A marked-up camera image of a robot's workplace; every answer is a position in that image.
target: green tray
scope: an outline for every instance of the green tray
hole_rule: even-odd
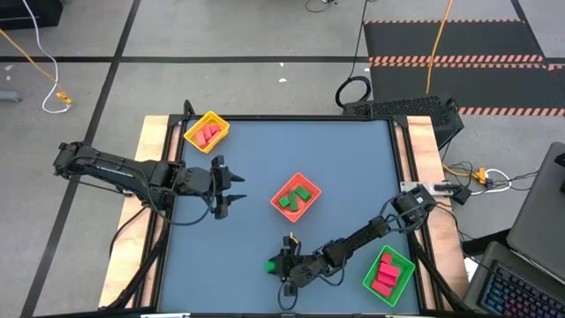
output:
[[[391,254],[392,255],[391,265],[400,269],[400,276],[396,281],[396,287],[392,290],[390,296],[388,297],[384,297],[380,295],[378,292],[374,291],[371,288],[371,284],[373,283],[374,278],[377,276],[380,257],[382,256],[383,253]],[[398,302],[398,300],[400,299],[400,296],[402,296],[404,292],[404,288],[406,288],[408,281],[410,281],[410,277],[412,277],[412,273],[414,272],[415,268],[416,265],[414,265],[413,262],[407,260],[404,256],[402,256],[397,251],[395,251],[392,247],[384,246],[382,250],[380,250],[379,256],[374,260],[373,265],[369,269],[369,272],[367,272],[367,275],[365,275],[365,278],[363,279],[363,286],[373,294],[377,295],[377,297],[382,299],[389,306],[394,307],[396,305],[396,302]]]

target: orange striped border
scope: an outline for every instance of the orange striped border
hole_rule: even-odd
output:
[[[427,67],[428,63],[418,62],[418,63],[373,63],[373,67]],[[537,63],[525,63],[525,64],[494,64],[494,63],[434,63],[433,67],[449,67],[449,68],[505,68],[505,69],[525,69],[525,68],[537,68],[537,69],[547,69],[545,64]]]
[[[565,64],[550,64],[547,67],[548,71],[553,71],[553,70],[562,70],[565,68]]]
[[[366,20],[363,24],[373,23],[440,23],[438,19],[418,19],[418,20]],[[448,23],[488,23],[488,22],[521,22],[520,19],[449,19]]]
[[[371,63],[430,63],[430,56],[369,57]],[[435,63],[540,63],[539,55],[436,56]]]
[[[500,116],[563,116],[565,109],[561,108],[514,108],[514,107],[461,107],[461,115],[500,115]]]

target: laptop keyboard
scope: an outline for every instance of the laptop keyboard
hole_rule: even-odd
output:
[[[565,305],[496,263],[478,305],[493,314],[520,318],[565,318]]]

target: red cube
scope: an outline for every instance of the red cube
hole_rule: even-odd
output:
[[[392,277],[389,274],[379,273],[379,275],[377,276],[377,281],[379,281],[379,283],[385,284],[388,287],[395,287],[397,278],[398,277]]]
[[[400,275],[400,269],[382,262],[379,266],[379,273],[377,274],[377,276],[380,274],[387,274],[389,276],[397,278]]]
[[[205,140],[210,140],[210,138],[212,138],[212,130],[210,129],[210,125],[208,124],[204,125],[202,132],[204,133]]]
[[[392,255],[389,253],[383,253],[380,257],[380,262],[390,264],[392,262]]]
[[[388,287],[379,281],[373,281],[371,288],[373,288],[374,291],[378,292],[384,297],[390,296],[390,293],[392,292],[392,287]]]
[[[208,140],[208,142],[212,142],[212,140],[214,140],[216,137],[218,137],[220,135],[220,132],[216,132],[215,134],[212,135],[212,137],[210,137],[210,139]]]
[[[215,134],[221,131],[221,128],[219,125],[210,125],[210,130],[212,131],[212,134]]]
[[[196,132],[194,134],[194,139],[198,147],[204,149],[207,146],[206,138],[204,138],[204,133],[202,131]]]

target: laptop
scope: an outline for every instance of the laptop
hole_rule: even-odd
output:
[[[565,167],[555,162],[565,145],[555,142],[507,236],[512,251],[492,242],[463,301],[482,313],[565,318]]]

